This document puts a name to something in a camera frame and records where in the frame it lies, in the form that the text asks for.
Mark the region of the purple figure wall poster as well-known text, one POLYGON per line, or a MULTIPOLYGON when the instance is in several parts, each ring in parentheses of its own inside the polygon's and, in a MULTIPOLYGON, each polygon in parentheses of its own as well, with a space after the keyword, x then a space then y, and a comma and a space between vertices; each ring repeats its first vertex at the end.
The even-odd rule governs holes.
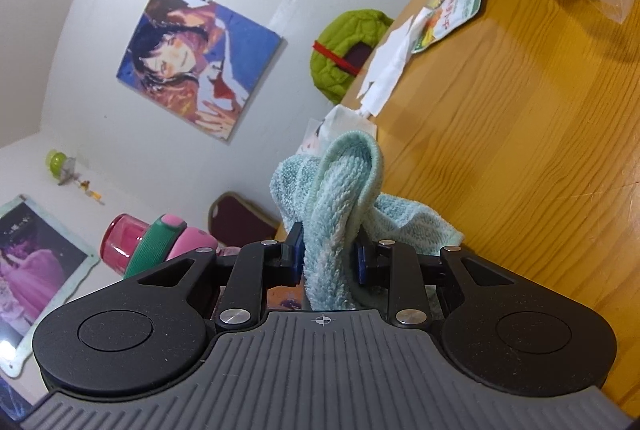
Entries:
POLYGON ((1 206, 1 371, 21 376, 43 317, 64 304, 99 257, 32 198, 1 206))

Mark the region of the dark red banquet chair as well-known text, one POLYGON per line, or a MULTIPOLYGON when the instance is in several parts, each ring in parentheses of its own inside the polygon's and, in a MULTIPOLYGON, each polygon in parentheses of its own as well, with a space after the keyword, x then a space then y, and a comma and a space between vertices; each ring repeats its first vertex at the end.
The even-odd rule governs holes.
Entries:
POLYGON ((227 247, 275 239, 279 225, 279 220, 232 191, 216 199, 207 214, 209 234, 227 247))

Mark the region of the green puffer jacket on chair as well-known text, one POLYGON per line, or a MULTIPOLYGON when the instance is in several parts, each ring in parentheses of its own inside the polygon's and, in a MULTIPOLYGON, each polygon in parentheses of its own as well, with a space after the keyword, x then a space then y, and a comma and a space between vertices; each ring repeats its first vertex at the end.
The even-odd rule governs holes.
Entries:
POLYGON ((339 104, 393 22, 375 9, 350 10, 335 18, 312 44, 314 87, 339 104))

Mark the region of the light blue microfiber cloth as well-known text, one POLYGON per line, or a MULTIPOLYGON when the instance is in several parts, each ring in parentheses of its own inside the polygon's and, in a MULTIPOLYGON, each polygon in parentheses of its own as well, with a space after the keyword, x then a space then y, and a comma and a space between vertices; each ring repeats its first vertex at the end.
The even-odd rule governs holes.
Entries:
POLYGON ((421 202, 381 191, 384 158, 369 134, 338 136, 320 157, 294 155, 282 161, 270 194, 286 229, 304 232, 305 294, 314 311, 386 310, 381 286, 360 286, 352 277, 349 251, 360 229, 374 239, 406 243, 422 254, 457 246, 463 235, 421 202))

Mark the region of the white tissue pack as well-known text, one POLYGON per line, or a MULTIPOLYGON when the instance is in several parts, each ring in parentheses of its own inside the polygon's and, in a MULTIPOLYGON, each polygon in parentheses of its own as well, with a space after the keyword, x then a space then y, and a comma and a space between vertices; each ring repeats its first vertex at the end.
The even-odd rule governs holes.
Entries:
POLYGON ((368 112, 337 104, 321 121, 311 119, 308 122, 296 153, 320 157, 337 137, 350 131, 364 132, 375 138, 378 127, 369 120, 368 112))

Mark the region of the green wall hook ornament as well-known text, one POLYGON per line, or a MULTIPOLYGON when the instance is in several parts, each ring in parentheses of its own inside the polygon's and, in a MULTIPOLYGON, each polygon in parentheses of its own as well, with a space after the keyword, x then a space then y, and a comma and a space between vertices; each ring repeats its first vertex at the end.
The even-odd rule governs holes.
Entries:
POLYGON ((67 156, 63 151, 51 149, 47 153, 46 159, 44 159, 44 164, 46 164, 47 170, 56 180, 58 186, 72 183, 80 189, 85 196, 100 205, 104 205, 102 195, 92 188, 89 179, 84 179, 76 171, 76 159, 74 157, 67 156))

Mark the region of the green orange snack packet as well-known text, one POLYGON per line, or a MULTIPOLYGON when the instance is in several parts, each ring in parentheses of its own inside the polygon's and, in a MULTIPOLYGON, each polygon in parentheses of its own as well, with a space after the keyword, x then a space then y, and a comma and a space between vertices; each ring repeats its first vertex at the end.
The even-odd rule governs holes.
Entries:
POLYGON ((444 0, 426 20, 411 54, 425 52, 431 45, 442 41, 459 26, 472 20, 480 11, 482 3, 483 0, 444 0))

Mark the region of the anime girl wall poster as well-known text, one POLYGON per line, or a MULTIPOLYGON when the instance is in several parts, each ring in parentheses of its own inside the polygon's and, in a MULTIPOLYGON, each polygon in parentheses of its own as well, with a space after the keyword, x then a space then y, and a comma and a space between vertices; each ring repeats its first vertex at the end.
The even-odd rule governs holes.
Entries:
POLYGON ((117 78, 228 141, 280 44, 276 32, 214 0, 148 0, 117 78))

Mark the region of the white paper sheet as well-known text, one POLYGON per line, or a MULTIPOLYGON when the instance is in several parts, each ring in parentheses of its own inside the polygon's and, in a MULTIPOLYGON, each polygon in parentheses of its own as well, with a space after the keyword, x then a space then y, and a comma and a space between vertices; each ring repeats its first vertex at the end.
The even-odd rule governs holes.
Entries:
POLYGON ((423 7, 390 32, 376 49, 357 94, 360 116, 369 118, 380 114, 404 72, 414 44, 433 14, 431 9, 423 7))

